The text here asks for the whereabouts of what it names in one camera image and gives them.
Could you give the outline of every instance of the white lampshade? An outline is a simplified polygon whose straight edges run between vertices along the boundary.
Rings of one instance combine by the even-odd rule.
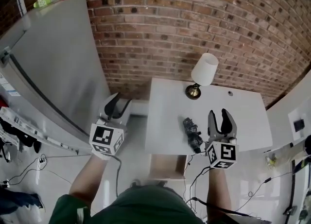
[[[204,53],[191,72],[192,79],[201,86],[210,85],[218,66],[218,59],[210,53]]]

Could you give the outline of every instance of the green shirt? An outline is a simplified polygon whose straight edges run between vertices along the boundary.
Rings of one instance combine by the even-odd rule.
[[[49,224],[202,224],[176,193],[159,186],[131,188],[109,207],[90,216],[85,203],[63,195],[56,203]]]

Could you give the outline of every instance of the green sleeve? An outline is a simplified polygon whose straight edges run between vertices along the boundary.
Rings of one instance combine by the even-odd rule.
[[[85,202],[71,195],[58,198],[49,224],[85,224],[90,218],[90,209]]]

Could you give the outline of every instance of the table lamp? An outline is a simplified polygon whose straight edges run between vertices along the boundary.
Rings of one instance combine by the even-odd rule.
[[[185,91],[189,99],[196,100],[201,96],[199,86],[208,86],[212,83],[217,66],[218,59],[213,54],[204,53],[201,56],[191,72],[195,84],[188,86]]]

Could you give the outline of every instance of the brick wall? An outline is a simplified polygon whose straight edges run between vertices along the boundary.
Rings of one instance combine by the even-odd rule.
[[[26,0],[31,6],[35,0]],[[191,80],[202,53],[214,84],[286,94],[309,68],[311,0],[87,0],[112,92],[144,98],[152,76]]]

